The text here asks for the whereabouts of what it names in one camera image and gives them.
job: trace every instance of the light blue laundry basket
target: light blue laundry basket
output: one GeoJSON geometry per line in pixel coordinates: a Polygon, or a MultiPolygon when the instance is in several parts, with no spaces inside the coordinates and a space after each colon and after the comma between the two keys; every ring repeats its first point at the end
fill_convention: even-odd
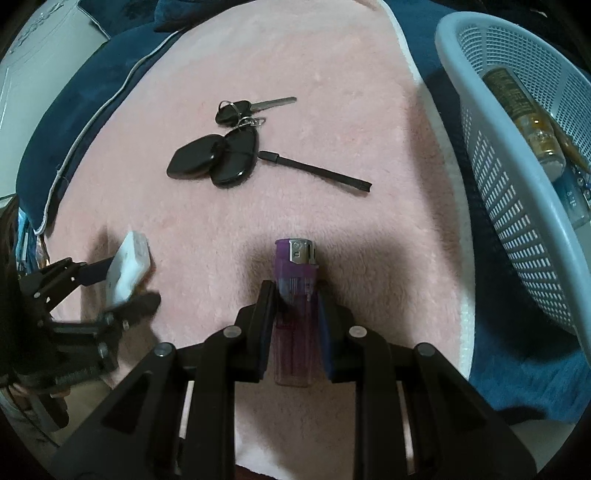
{"type": "Polygon", "coordinates": [[[555,48],[490,15],[441,19],[435,42],[456,88],[476,184],[513,267],[539,307],[571,331],[591,365],[591,275],[544,170],[479,73],[509,66],[591,158],[591,83],[555,48]]]}

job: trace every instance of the pink fleece surface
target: pink fleece surface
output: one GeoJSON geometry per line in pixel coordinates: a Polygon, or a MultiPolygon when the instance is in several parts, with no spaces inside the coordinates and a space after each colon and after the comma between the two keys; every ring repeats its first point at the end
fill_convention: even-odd
{"type": "MultiPolygon", "coordinates": [[[[146,234],[163,302],[121,345],[121,379],[157,341],[202,342],[234,322],[272,278],[274,242],[316,241],[322,276],[358,322],[390,342],[460,354],[465,285],[443,154],[386,12],[374,1],[258,0],[181,37],[90,146],[51,235],[52,261],[113,255],[146,234]],[[374,184],[352,192],[260,161],[243,185],[169,179],[175,150],[214,132],[221,100],[298,102],[265,112],[260,148],[374,184]]],[[[100,287],[71,295],[61,319],[96,314],[100,287]]],[[[278,479],[348,479],[353,385],[236,389],[238,464],[278,479]]]]}

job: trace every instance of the key head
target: key head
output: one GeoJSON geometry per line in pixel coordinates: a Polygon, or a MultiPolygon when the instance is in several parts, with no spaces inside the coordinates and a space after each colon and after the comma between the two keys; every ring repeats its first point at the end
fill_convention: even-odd
{"type": "Polygon", "coordinates": [[[230,188],[245,181],[256,163],[258,133],[252,125],[235,128],[224,137],[226,153],[209,172],[216,187],[230,188]]]}
{"type": "Polygon", "coordinates": [[[240,100],[234,102],[234,108],[232,105],[224,105],[217,111],[216,123],[223,125],[224,127],[235,127],[241,118],[251,116],[251,103],[248,100],[240,100]]]}
{"type": "Polygon", "coordinates": [[[198,138],[174,153],[166,175],[178,180],[202,177],[220,161],[225,148],[226,140],[221,135],[198,138]]]}

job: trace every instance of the screw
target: screw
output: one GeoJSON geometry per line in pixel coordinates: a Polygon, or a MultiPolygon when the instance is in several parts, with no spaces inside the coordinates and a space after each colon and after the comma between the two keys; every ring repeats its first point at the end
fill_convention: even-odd
{"type": "Polygon", "coordinates": [[[105,342],[99,343],[99,356],[101,358],[106,358],[109,355],[109,347],[105,342]]]}
{"type": "Polygon", "coordinates": [[[167,342],[159,343],[154,348],[154,353],[157,356],[167,356],[167,355],[171,354],[172,351],[173,351],[173,346],[167,342]]]}
{"type": "Polygon", "coordinates": [[[236,338],[240,337],[242,334],[242,329],[237,325],[231,325],[229,327],[224,328],[223,335],[226,338],[236,338]]]}
{"type": "Polygon", "coordinates": [[[435,355],[435,349],[430,343],[419,343],[417,347],[418,353],[422,356],[433,356],[435,355]]]}
{"type": "Polygon", "coordinates": [[[349,329],[349,335],[353,338],[363,338],[368,334],[368,331],[361,325],[354,325],[349,329]]]}

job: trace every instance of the translucent purple lighter body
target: translucent purple lighter body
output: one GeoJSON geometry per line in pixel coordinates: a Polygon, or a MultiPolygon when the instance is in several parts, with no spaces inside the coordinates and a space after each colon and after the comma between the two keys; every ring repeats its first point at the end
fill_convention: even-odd
{"type": "Polygon", "coordinates": [[[275,282],[282,302],[273,330],[275,382],[309,387],[318,358],[316,249],[302,238],[275,242],[275,282]]]}

